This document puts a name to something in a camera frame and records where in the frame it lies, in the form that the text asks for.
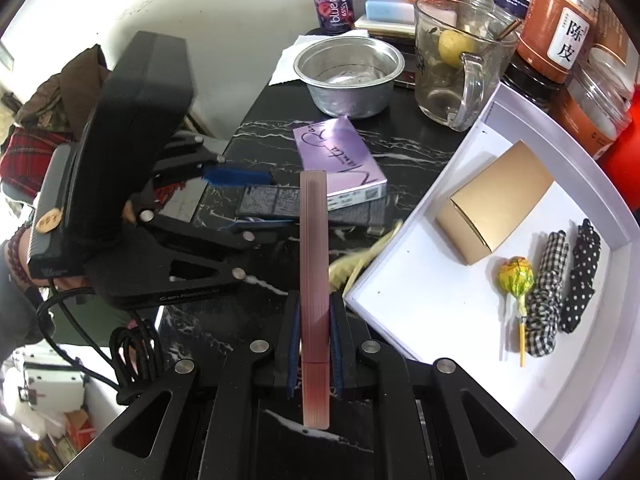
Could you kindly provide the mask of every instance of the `polka dot hair scrunchie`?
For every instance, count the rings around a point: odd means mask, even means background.
[[[560,330],[570,334],[582,319],[589,301],[595,294],[593,279],[600,260],[600,235],[589,219],[578,227],[578,237],[574,247],[574,268],[569,275],[569,292],[561,310]]]

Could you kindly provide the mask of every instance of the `aluminum pot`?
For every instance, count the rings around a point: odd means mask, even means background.
[[[308,46],[294,69],[325,114],[364,119],[388,106],[404,58],[384,41],[339,36]]]

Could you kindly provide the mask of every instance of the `cardboard box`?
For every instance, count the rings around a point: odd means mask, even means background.
[[[82,451],[95,438],[95,430],[85,410],[65,413],[66,434],[78,451]]]
[[[553,181],[545,165],[519,141],[451,195],[436,220],[472,265],[513,233]]]
[[[293,130],[305,170],[326,171],[327,209],[386,196],[386,176],[346,117]]]

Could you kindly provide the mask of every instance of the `white napkin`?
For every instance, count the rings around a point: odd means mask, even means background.
[[[341,36],[360,36],[368,38],[369,32],[366,30],[350,30],[349,32],[341,34]],[[296,71],[293,70],[293,62],[298,57],[298,54],[305,50],[310,44],[317,43],[322,40],[328,40],[329,37],[330,36],[298,36],[298,39],[293,45],[282,51],[282,56],[280,56],[280,60],[276,66],[273,76],[271,76],[269,86],[300,79],[298,74],[296,74]]]

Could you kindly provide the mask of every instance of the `black and white checkered fabric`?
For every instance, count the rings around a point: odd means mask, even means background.
[[[587,305],[595,294],[593,279],[598,270],[601,240],[587,218],[578,227],[574,247],[574,268],[569,274],[569,292],[561,311],[560,330],[573,332],[582,320]]]
[[[566,233],[551,233],[542,254],[536,285],[527,297],[526,349],[535,357],[551,354],[562,307],[562,279],[569,257]]]

